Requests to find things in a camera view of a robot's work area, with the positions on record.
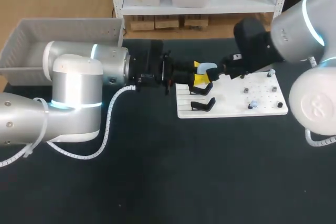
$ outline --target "robotic arm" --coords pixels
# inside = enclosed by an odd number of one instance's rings
[[[53,82],[52,101],[41,104],[1,94],[0,144],[94,139],[100,129],[103,84],[133,85],[131,89],[138,91],[164,86],[168,94],[174,83],[192,87],[216,81],[220,74],[235,78],[275,62],[298,62],[312,56],[322,56],[322,60],[293,84],[291,110],[305,128],[322,135],[336,134],[334,2],[302,0],[276,18],[270,32],[256,19],[242,20],[234,29],[240,52],[205,69],[198,62],[175,61],[160,50],[130,56],[126,48],[82,42],[52,41],[36,47],[31,53],[43,56],[44,75]]]

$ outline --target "white robotic arm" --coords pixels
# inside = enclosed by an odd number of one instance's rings
[[[321,135],[336,134],[336,0],[302,0],[274,20],[271,38],[288,62],[322,56],[293,84],[289,103],[296,119]]]

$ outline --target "black table surface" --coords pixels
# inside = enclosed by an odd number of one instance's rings
[[[136,53],[148,40],[125,40]],[[176,59],[217,61],[233,39],[168,40]],[[275,67],[288,97],[307,62]],[[50,87],[7,87],[50,99]],[[103,92],[103,117],[115,90]],[[96,140],[60,144],[89,155]],[[6,159],[20,147],[0,149]],[[179,119],[175,89],[129,91],[112,113],[106,149],[79,161],[46,144],[0,169],[1,223],[333,223],[336,145],[310,147],[303,127],[282,116]]]

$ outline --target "white cable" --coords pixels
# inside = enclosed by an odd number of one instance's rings
[[[18,160],[23,154],[26,153],[26,151],[30,148],[32,144],[27,144],[21,151],[16,153],[13,157],[10,157],[9,159],[6,159],[2,162],[0,162],[0,167],[4,167],[6,165],[9,165],[13,163],[14,161]]]
[[[316,63],[316,60],[315,60],[314,56],[309,57],[308,60],[309,60],[309,63],[310,63],[310,65],[311,65],[312,68],[314,68],[314,67],[317,66],[317,63]]]
[[[48,110],[48,104],[42,98],[34,98],[34,100],[35,101],[40,100],[42,102],[42,105],[44,107],[44,111],[46,113],[46,116],[45,116],[45,119],[44,119],[44,123],[43,123],[43,126],[42,126],[42,130],[40,132],[39,137],[37,138],[37,140],[35,141],[34,144],[27,144],[21,151],[19,151],[18,153],[16,153],[14,156],[12,156],[9,159],[6,159],[6,160],[0,162],[0,167],[4,167],[6,165],[9,165],[9,164],[13,163],[14,161],[17,161],[23,155],[24,155],[24,157],[27,157],[29,154],[31,154],[33,152],[33,149],[41,142],[42,138],[46,134],[46,131],[47,131],[47,114],[49,112],[49,110]]]
[[[309,129],[306,129],[305,133],[306,133],[306,140],[307,140],[308,144],[313,146],[313,147],[326,146],[326,145],[333,144],[333,143],[336,142],[336,136],[332,136],[328,139],[321,140],[321,141],[314,141],[313,139],[311,139],[311,134],[310,134]]]
[[[76,158],[76,159],[93,159],[93,158],[97,157],[104,150],[104,148],[105,148],[105,146],[107,144],[108,138],[109,138],[110,122],[111,122],[111,114],[112,114],[113,105],[114,105],[116,99],[118,98],[118,96],[121,95],[123,92],[128,91],[128,90],[135,90],[135,86],[126,86],[126,87],[123,87],[122,89],[118,90],[118,92],[115,93],[114,96],[112,97],[112,99],[110,101],[109,109],[107,111],[106,128],[105,128],[104,139],[103,139],[103,142],[102,142],[100,148],[95,153],[93,153],[91,155],[88,155],[88,156],[82,156],[82,155],[77,155],[77,154],[73,154],[73,153],[67,152],[67,151],[61,149],[60,147],[58,147],[54,143],[47,143],[47,144],[49,144],[56,151],[58,151],[58,152],[60,152],[60,153],[62,153],[64,155],[66,155],[68,157],[72,157],[72,158]]]
[[[43,125],[42,125],[42,129],[40,132],[40,135],[38,136],[37,140],[35,141],[34,144],[30,145],[30,148],[28,148],[26,150],[26,153],[23,157],[28,157],[31,153],[33,153],[33,149],[42,141],[44,135],[46,134],[47,131],[47,126],[48,126],[48,115],[49,115],[49,107],[47,102],[43,99],[43,98],[34,98],[34,101],[41,101],[43,108],[44,108],[44,121],[43,121]]]

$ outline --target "wooden floor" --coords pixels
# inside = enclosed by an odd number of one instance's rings
[[[111,17],[112,0],[0,0],[0,48],[18,21],[26,17]],[[207,31],[176,30],[132,32],[125,38],[195,39],[232,37],[234,24],[240,19],[229,15],[210,19]],[[0,78],[0,90],[6,81]]]

